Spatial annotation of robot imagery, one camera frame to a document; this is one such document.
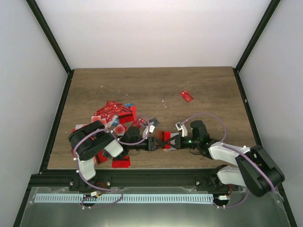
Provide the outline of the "brown leather card holder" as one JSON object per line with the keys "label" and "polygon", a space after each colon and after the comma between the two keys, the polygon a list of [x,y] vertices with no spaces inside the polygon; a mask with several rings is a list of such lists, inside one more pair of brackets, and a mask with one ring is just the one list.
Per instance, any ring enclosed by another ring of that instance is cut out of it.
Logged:
{"label": "brown leather card holder", "polygon": [[[171,139],[172,137],[176,136],[176,135],[179,135],[179,132],[170,132],[170,131],[164,131],[162,133],[162,139],[163,141],[167,141],[168,139]],[[174,151],[174,150],[177,150],[176,148],[172,147],[171,145],[169,144],[165,144],[164,147],[163,147],[163,150],[164,151]]]}

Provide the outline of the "red card vertical stripe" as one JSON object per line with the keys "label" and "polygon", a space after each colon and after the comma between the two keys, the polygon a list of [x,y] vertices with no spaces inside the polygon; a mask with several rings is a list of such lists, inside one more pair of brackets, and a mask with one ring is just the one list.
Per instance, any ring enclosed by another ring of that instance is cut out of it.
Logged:
{"label": "red card vertical stripe", "polygon": [[163,131],[162,139],[164,142],[164,149],[171,149],[170,139],[171,139],[171,132],[170,131]]}

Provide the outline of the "black VIP card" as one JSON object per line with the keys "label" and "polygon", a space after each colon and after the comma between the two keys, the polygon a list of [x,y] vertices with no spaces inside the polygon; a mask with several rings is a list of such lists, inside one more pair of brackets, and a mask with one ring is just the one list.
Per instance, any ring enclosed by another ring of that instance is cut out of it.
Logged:
{"label": "black VIP card", "polygon": [[150,122],[150,124],[152,124],[154,127],[160,125],[160,122],[159,122],[159,120],[158,120],[156,117],[150,119],[149,122]]}

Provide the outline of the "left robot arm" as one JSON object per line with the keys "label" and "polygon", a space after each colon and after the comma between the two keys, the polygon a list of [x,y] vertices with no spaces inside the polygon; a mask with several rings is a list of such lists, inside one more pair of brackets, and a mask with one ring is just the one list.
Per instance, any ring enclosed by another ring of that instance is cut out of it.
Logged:
{"label": "left robot arm", "polygon": [[174,138],[149,137],[148,132],[151,126],[150,124],[145,127],[144,134],[140,133],[139,128],[131,126],[117,138],[105,128],[101,121],[87,124],[72,132],[68,140],[74,160],[77,161],[81,187],[86,191],[92,191],[96,187],[94,158],[99,152],[112,158],[122,158],[130,149],[155,151],[166,145],[176,145],[176,143],[171,143],[175,140]]}

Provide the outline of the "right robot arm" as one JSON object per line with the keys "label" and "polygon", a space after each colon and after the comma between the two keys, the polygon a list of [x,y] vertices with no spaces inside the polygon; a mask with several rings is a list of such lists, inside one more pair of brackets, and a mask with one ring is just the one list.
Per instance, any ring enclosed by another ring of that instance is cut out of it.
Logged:
{"label": "right robot arm", "polygon": [[162,136],[164,145],[175,149],[197,149],[208,159],[229,163],[217,168],[210,179],[211,187],[217,191],[227,184],[234,184],[262,197],[273,192],[285,180],[281,169],[261,145],[239,147],[213,139],[201,120],[190,123],[191,135],[187,134],[185,125],[178,122],[176,127],[176,135]]}

